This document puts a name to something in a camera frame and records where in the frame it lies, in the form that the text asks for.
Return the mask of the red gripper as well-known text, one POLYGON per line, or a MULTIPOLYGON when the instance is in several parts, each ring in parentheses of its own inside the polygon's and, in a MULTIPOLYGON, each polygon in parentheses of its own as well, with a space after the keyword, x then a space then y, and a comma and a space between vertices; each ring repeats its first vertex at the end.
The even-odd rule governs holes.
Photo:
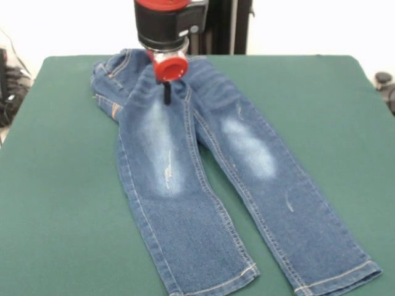
POLYGON ((170 81, 178 80, 188 71, 188 60, 183 51, 154 52, 147 50, 157 81, 164 86, 164 104, 171 104, 172 87, 170 81))

